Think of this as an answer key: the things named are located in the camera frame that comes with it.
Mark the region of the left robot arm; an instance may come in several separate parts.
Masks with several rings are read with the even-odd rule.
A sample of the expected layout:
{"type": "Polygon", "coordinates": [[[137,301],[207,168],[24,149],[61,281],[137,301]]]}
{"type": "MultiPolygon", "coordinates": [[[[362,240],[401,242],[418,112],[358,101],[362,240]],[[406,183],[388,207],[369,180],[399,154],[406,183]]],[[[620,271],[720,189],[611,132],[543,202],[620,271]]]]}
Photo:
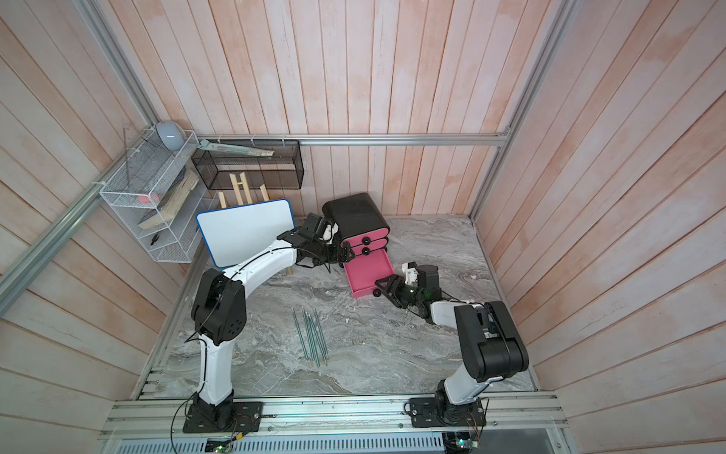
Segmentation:
{"type": "Polygon", "coordinates": [[[192,310],[194,339],[202,350],[198,400],[217,407],[232,398],[234,340],[247,323],[247,298],[270,278],[310,259],[313,268],[355,258],[347,241],[326,236],[306,238],[297,229],[284,232],[270,246],[222,272],[202,276],[192,310]]]}

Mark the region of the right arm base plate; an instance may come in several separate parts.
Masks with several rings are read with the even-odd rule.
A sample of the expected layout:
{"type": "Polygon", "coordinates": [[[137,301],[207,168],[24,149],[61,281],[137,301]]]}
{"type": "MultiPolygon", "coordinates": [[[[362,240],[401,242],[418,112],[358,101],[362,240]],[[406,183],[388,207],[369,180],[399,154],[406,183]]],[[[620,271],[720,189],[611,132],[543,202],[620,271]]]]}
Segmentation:
{"type": "Polygon", "coordinates": [[[404,406],[404,412],[417,429],[443,427],[471,427],[481,429],[487,426],[488,405],[480,399],[463,405],[454,405],[444,395],[414,397],[404,406]]]}

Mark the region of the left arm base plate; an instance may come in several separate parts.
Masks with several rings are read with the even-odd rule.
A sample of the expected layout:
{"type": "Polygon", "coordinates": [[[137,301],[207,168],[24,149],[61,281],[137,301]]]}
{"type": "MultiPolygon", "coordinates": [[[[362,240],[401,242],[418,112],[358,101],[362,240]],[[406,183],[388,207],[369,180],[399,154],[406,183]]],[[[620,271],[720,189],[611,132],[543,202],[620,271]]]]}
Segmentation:
{"type": "Polygon", "coordinates": [[[222,402],[210,406],[195,401],[183,425],[183,433],[239,433],[247,434],[260,429],[264,403],[222,402]]]}

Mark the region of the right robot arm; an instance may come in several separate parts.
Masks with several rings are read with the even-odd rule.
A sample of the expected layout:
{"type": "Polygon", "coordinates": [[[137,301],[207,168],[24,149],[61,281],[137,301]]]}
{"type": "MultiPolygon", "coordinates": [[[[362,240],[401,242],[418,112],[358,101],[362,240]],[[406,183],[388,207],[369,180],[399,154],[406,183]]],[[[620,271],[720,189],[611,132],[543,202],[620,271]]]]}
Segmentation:
{"type": "Polygon", "coordinates": [[[445,292],[439,268],[410,262],[404,273],[376,280],[375,296],[384,296],[429,325],[458,333],[462,365],[440,383],[437,398],[446,410],[476,401],[490,384],[529,369],[529,353],[507,306],[501,301],[462,300],[445,292]]]}

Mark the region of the pink bottom drawer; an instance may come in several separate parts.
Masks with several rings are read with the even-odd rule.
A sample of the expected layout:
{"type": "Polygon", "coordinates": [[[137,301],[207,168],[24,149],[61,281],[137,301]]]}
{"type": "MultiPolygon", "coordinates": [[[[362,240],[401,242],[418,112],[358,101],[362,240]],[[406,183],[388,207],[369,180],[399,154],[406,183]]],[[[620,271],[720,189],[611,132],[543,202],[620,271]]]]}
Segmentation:
{"type": "Polygon", "coordinates": [[[346,263],[344,269],[355,299],[372,295],[377,280],[395,274],[385,250],[360,255],[346,263]]]}

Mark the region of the black mesh wall basket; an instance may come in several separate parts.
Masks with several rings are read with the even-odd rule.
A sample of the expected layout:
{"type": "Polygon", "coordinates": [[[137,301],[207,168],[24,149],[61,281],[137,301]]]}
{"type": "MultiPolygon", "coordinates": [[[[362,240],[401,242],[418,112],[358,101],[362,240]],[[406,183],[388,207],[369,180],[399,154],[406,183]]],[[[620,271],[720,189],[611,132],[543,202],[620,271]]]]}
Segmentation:
{"type": "Polygon", "coordinates": [[[298,141],[280,139],[216,139],[210,142],[268,149],[272,157],[247,157],[197,149],[192,163],[210,190],[231,190],[229,175],[245,172],[251,188],[297,190],[304,181],[304,163],[298,141]]]}

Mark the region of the black drawer cabinet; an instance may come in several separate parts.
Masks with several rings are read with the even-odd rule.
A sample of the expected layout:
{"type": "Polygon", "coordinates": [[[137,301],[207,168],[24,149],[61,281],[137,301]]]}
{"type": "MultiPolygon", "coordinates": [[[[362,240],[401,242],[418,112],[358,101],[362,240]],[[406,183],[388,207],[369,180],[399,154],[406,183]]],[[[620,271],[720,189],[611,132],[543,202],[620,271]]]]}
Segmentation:
{"type": "Polygon", "coordinates": [[[342,238],[369,232],[378,228],[389,228],[380,210],[368,193],[358,193],[332,200],[323,205],[323,215],[338,225],[338,232],[332,244],[340,245],[342,238]]]}

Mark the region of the green white ruler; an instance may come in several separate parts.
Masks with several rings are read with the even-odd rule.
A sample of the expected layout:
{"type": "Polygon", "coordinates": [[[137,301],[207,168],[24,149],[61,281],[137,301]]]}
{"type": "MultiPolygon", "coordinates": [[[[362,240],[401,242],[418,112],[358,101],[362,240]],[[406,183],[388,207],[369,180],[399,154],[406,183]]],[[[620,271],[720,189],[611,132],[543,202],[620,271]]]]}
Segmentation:
{"type": "Polygon", "coordinates": [[[210,142],[206,139],[200,141],[198,149],[210,152],[215,151],[222,153],[232,153],[247,157],[272,157],[274,155],[274,151],[269,151],[268,149],[257,149],[253,147],[222,144],[220,142],[210,142]]]}

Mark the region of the green pencil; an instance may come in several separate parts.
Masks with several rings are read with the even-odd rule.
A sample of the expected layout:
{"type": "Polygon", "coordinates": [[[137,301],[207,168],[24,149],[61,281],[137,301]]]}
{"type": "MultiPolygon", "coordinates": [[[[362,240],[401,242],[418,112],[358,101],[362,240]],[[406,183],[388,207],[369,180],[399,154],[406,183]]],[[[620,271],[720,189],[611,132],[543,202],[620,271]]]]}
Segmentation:
{"type": "Polygon", "coordinates": [[[326,345],[325,338],[323,335],[323,329],[321,328],[321,319],[320,319],[320,316],[319,316],[319,313],[317,312],[317,310],[314,310],[313,314],[314,314],[313,324],[314,324],[314,328],[316,330],[316,334],[318,337],[318,343],[319,343],[319,347],[321,349],[321,355],[323,355],[324,362],[328,363],[328,360],[329,360],[328,349],[327,349],[327,345],[326,345]]]}
{"type": "Polygon", "coordinates": [[[312,337],[315,342],[317,355],[323,362],[327,362],[327,355],[326,355],[325,347],[323,345],[323,338],[321,338],[321,332],[319,331],[317,321],[313,315],[309,315],[308,319],[309,319],[309,324],[311,325],[312,337]]]}
{"type": "Polygon", "coordinates": [[[306,330],[307,330],[307,336],[308,336],[308,342],[309,342],[309,346],[310,346],[311,356],[313,357],[317,367],[320,367],[321,359],[317,355],[317,350],[316,350],[314,339],[312,337],[311,325],[309,324],[308,316],[309,316],[309,314],[306,312],[304,314],[304,317],[306,318],[306,330]]]}
{"type": "Polygon", "coordinates": [[[308,339],[310,355],[311,355],[313,361],[315,361],[316,366],[319,367],[321,365],[321,363],[320,363],[320,357],[319,357],[318,350],[317,350],[314,327],[312,325],[312,321],[309,317],[309,314],[307,313],[306,310],[304,311],[304,323],[306,324],[306,336],[308,339]]]}
{"type": "Polygon", "coordinates": [[[303,333],[302,333],[302,329],[301,329],[300,322],[299,322],[299,319],[297,317],[297,313],[296,313],[295,308],[292,309],[292,314],[293,314],[293,321],[294,321],[294,325],[296,327],[296,331],[297,331],[297,334],[298,334],[299,342],[300,342],[300,344],[302,346],[302,351],[304,352],[304,358],[308,361],[310,359],[310,355],[308,354],[308,351],[307,351],[307,348],[306,348],[306,342],[304,341],[304,336],[303,336],[303,333]]]}

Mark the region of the white board blue frame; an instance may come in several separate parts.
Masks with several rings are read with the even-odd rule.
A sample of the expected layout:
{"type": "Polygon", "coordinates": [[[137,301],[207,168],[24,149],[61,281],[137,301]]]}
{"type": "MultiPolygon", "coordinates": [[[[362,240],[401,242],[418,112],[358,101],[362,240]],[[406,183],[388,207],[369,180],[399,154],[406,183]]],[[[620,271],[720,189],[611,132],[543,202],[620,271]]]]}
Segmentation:
{"type": "Polygon", "coordinates": [[[214,266],[226,269],[253,258],[295,226],[287,200],[199,213],[200,232],[214,266]]]}

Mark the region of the pink eraser on shelf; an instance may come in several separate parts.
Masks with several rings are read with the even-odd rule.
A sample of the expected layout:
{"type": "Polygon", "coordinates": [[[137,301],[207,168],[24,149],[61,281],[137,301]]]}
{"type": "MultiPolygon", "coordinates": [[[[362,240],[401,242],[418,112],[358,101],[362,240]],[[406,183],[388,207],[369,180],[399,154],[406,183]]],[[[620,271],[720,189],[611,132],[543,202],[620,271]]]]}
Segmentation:
{"type": "Polygon", "coordinates": [[[157,193],[150,193],[138,196],[138,202],[143,205],[155,205],[158,204],[160,200],[161,197],[157,193]]]}

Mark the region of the book on shelf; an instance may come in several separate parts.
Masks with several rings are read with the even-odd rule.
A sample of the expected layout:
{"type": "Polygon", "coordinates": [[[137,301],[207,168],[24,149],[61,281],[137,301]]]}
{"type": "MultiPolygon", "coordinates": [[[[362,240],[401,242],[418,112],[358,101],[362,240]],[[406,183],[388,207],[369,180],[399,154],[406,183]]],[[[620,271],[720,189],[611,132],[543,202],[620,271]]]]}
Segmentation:
{"type": "Polygon", "coordinates": [[[172,222],[198,183],[199,178],[194,170],[183,168],[158,206],[147,210],[145,215],[141,217],[138,227],[142,230],[149,230],[158,225],[172,222]]]}

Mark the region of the aluminium mounting rail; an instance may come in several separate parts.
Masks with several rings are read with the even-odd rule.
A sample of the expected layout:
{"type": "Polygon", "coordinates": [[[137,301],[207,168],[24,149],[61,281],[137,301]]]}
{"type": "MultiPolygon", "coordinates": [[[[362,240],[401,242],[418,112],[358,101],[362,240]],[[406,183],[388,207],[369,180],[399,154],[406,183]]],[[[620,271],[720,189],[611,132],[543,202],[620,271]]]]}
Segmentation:
{"type": "Polygon", "coordinates": [[[553,393],[484,393],[444,425],[428,395],[243,398],[225,429],[186,400],[119,402],[102,453],[575,453],[553,393]]]}

